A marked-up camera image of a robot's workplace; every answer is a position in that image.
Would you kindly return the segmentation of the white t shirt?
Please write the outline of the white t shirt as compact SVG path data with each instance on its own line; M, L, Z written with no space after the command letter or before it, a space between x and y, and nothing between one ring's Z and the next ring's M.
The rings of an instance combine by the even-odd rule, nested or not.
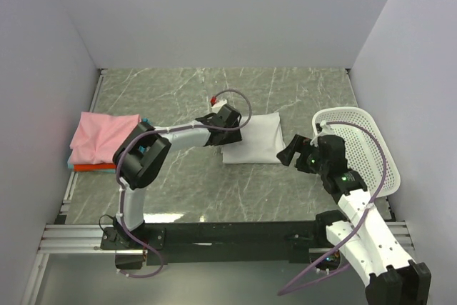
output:
M277 154L284 150L279 113L254 115L241 129L242 140L221 149L224 164L280 164Z

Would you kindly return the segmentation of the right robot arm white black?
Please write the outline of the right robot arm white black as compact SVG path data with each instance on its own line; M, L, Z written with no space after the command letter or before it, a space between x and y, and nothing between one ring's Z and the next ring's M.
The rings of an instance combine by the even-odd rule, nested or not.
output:
M347 141L335 134L320 133L313 139L295 135L288 146L277 154L288 166L294 154L296 169L321 177L324 189L338 206L316 217L314 241L331 250L312 261L280 291L285 295L298 291L296 282L312 269L338 254L346 265L330 269L330 278L352 267L365 286L369 304L427 304L431 286L431 271L417 262L402 247L380 215L375 200L381 193L391 155L382 138L364 131L369 143L364 144L368 156L356 154L354 161Z

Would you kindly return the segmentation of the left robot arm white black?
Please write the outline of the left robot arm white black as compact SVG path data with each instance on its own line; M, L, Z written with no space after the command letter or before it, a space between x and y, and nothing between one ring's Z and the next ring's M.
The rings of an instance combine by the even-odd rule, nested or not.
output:
M135 249L143 239L146 187L175 151L205 146L223 146L242 140L241 114L228 104L218 112L181 125L154 127L138 123L113 156L116 180L120 184L119 207L114 219L117 240L126 249Z

